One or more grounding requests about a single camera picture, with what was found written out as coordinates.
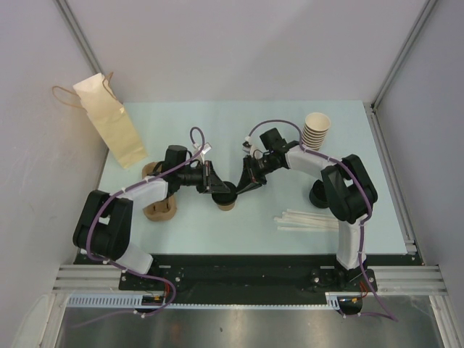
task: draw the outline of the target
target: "table surface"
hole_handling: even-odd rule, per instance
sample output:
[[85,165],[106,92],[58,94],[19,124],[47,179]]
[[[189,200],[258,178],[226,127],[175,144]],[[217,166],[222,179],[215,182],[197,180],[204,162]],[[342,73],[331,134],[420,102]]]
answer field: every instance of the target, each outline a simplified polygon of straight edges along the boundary
[[[327,114],[332,127],[320,151],[340,158],[357,154],[378,191],[373,217],[366,228],[366,252],[406,253],[361,101],[126,103],[125,107],[149,157],[124,170],[110,153],[99,184],[102,191],[115,192],[141,180],[142,167],[163,160],[171,144],[191,149],[189,130],[193,126],[199,126],[211,144],[207,159],[212,160],[220,178],[237,184],[244,156],[241,144],[253,126],[281,118],[303,127],[307,114]],[[272,127],[277,127],[287,141],[297,139],[294,128],[276,123],[259,128],[255,143],[261,145],[259,135]],[[337,232],[278,231],[273,221],[287,209],[331,214],[309,203],[308,194],[315,179],[285,169],[271,173],[267,179],[266,186],[239,196],[229,212],[219,210],[210,195],[200,195],[194,187],[182,187],[175,194],[178,211],[172,220],[154,223],[142,211],[133,212],[131,241],[152,254],[336,253]]]

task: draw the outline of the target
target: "paper bag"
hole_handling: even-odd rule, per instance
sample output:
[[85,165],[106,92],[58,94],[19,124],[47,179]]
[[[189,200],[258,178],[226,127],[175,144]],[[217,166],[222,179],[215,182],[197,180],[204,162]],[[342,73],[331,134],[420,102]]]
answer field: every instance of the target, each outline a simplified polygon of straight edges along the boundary
[[[82,107],[87,111],[88,118],[94,124],[111,153],[123,168],[128,168],[147,157],[147,153],[124,106],[117,100],[109,87],[111,75],[109,78],[105,78],[101,73],[96,74],[76,83],[73,88],[76,92],[75,95],[80,98]],[[54,88],[74,94],[72,91],[59,86]]]

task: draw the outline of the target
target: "metal floor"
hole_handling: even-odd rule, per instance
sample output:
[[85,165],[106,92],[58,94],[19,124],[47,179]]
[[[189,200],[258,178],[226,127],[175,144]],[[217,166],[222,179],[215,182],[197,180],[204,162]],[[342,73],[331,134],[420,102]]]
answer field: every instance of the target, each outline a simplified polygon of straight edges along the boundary
[[[443,347],[428,297],[387,297],[399,318],[343,319],[331,310],[165,310],[151,318],[116,315],[71,328],[111,312],[68,308],[57,348],[119,347]],[[376,311],[374,298],[364,311]]]

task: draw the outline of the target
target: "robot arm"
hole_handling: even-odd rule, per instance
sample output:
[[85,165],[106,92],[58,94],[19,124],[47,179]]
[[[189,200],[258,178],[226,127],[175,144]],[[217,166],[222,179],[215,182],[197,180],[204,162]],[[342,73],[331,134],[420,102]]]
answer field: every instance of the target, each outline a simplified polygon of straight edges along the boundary
[[[166,150],[162,171],[185,162],[188,150],[184,146],[171,145]],[[181,186],[196,186],[200,194],[227,194],[230,189],[216,175],[210,161],[197,162],[196,167],[186,165],[163,178],[125,192],[114,199],[102,214],[92,235],[91,251],[140,274],[148,273],[153,257],[131,243],[133,211],[160,202],[172,196]],[[81,249],[86,248],[90,226],[97,212],[109,198],[103,191],[92,191],[87,198],[76,226],[72,242]]]
[[[273,128],[260,136],[268,152],[261,158],[252,154],[245,156],[244,168],[237,187],[239,194],[257,189],[267,183],[265,176],[279,168],[298,170],[316,178],[310,192],[310,201],[319,208],[330,208],[339,219],[339,250],[337,261],[346,271],[359,267],[357,257],[360,245],[360,220],[368,209],[357,189],[347,186],[349,176],[339,165],[303,152],[297,141],[287,143],[277,129]],[[377,202],[377,192],[360,158],[345,157],[342,162],[355,174],[371,205]]]

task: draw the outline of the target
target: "purple cable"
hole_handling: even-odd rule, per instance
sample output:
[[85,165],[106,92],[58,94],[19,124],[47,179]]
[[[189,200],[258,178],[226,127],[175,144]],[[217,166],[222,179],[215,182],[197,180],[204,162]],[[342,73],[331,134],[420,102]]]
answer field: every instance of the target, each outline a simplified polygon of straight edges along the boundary
[[[172,173],[174,171],[176,171],[177,169],[183,167],[184,165],[187,165],[188,163],[192,162],[193,160],[195,160],[203,151],[203,148],[204,148],[204,134],[203,134],[203,131],[198,128],[198,127],[192,127],[191,130],[190,130],[190,139],[192,141],[192,143],[195,143],[194,141],[194,136],[193,136],[193,133],[194,131],[198,131],[200,133],[200,136],[202,137],[202,147],[200,148],[200,150],[194,154],[191,158],[189,158],[188,160],[186,160],[185,162],[182,162],[181,164],[179,165],[176,165],[175,167],[169,169],[169,170],[166,170],[165,172],[159,174],[158,176],[155,176],[153,178],[150,178],[148,180],[149,183],[151,183],[152,181],[155,181],[155,180],[158,180],[160,178],[162,178],[163,176],[169,174],[169,173]],[[97,214],[95,215],[94,217],[94,220],[92,221],[92,224],[90,226],[90,229],[88,230],[88,235],[87,235],[87,240],[86,240],[86,251],[87,251],[87,256],[89,259],[93,260],[93,261],[105,261],[106,259],[102,258],[102,257],[95,257],[94,255],[92,255],[92,252],[91,252],[91,240],[92,240],[92,236],[94,234],[94,231],[95,231],[95,227],[96,227],[96,224],[99,222],[99,218],[102,216],[103,212],[105,211],[105,209],[109,206],[109,204],[118,196],[120,196],[121,194],[123,194],[124,192],[129,192],[130,190],[134,190],[135,188],[139,187],[139,186],[142,186],[142,185],[145,185],[147,183],[147,181],[143,180],[143,181],[139,181],[138,183],[134,183],[133,185],[130,185],[129,187],[127,187],[124,191],[123,190],[120,190],[118,192],[116,192],[115,194],[111,195],[105,203],[103,203],[103,205],[101,206],[101,208],[99,209],[99,211],[97,212]],[[109,264],[110,265],[113,265],[115,266],[116,268],[119,268],[121,270],[126,270],[125,267],[117,264],[116,262],[113,262],[113,261],[109,261]],[[173,283],[171,283],[169,280],[167,279],[164,279],[164,278],[160,278],[160,277],[156,277],[154,275],[147,275],[147,274],[140,274],[140,273],[137,273],[133,270],[126,270],[128,273],[131,273],[131,274],[134,274],[135,276],[138,276],[138,277],[141,277],[141,278],[145,278],[145,279],[152,279],[154,281],[162,281],[163,283],[166,283],[168,286],[171,287],[171,289],[173,290],[173,294],[171,296],[171,298],[166,301],[166,303],[163,304],[163,306],[157,308],[154,312],[148,312],[148,313],[144,313],[145,314],[145,317],[151,317],[152,315],[155,315],[157,314],[159,311],[165,309],[167,306],[169,306],[171,303],[173,303],[174,299],[175,299],[175,296],[177,294],[177,291],[175,290],[175,286]],[[108,313],[106,315],[102,315],[101,317],[97,317],[97,318],[94,318],[94,319],[91,319],[91,320],[88,320],[84,323],[79,323],[77,325],[74,325],[72,326],[73,328],[80,328],[80,327],[83,327],[83,326],[86,326],[90,323],[94,323],[98,320],[101,320],[101,319],[105,319],[105,318],[108,318],[108,317],[112,317],[113,315],[119,315],[119,314],[123,314],[123,313],[130,313],[130,312],[133,312],[133,311],[128,311],[128,310],[120,310],[120,311],[117,311],[117,312],[112,312],[112,313]]]
[[372,294],[374,295],[374,297],[376,298],[376,300],[380,304],[380,306],[383,308],[383,310],[387,313],[387,314],[383,314],[383,313],[377,313],[377,312],[366,312],[366,313],[361,313],[360,316],[379,316],[379,317],[388,318],[390,320],[398,322],[399,321],[398,318],[392,312],[390,312],[388,307],[384,304],[384,302],[382,301],[380,296],[377,294],[377,292],[374,289],[373,285],[370,283],[369,277],[366,274],[365,268],[364,268],[364,265],[363,265],[363,249],[364,249],[364,238],[365,238],[364,225],[372,217],[372,205],[370,204],[369,198],[366,196],[360,182],[356,179],[356,177],[352,173],[352,171],[349,170],[349,168],[345,164],[343,164],[341,161],[338,161],[337,159],[329,157],[329,156],[327,156],[325,154],[321,154],[320,152],[305,148],[303,146],[302,132],[299,129],[299,127],[296,124],[294,124],[293,122],[290,122],[290,121],[287,121],[287,120],[267,120],[267,121],[263,121],[261,123],[258,123],[256,126],[254,126],[253,129],[249,132],[248,136],[252,136],[253,132],[255,130],[257,130],[258,127],[260,127],[261,125],[264,125],[266,123],[286,123],[288,125],[291,125],[291,126],[295,127],[296,130],[298,131],[298,134],[299,134],[299,147],[303,152],[307,152],[309,154],[314,154],[315,156],[321,157],[321,158],[323,158],[325,160],[328,160],[329,162],[336,163],[337,165],[342,167],[343,170],[345,170],[345,172],[347,172],[349,177],[353,180],[353,183],[356,185],[357,189],[361,193],[362,199],[364,199],[365,205],[368,208],[368,216],[365,219],[360,221],[360,248],[359,248],[359,250],[357,252],[358,262],[360,264],[360,269],[361,269],[362,276],[366,280],[366,283],[369,286],[370,291],[372,292]]

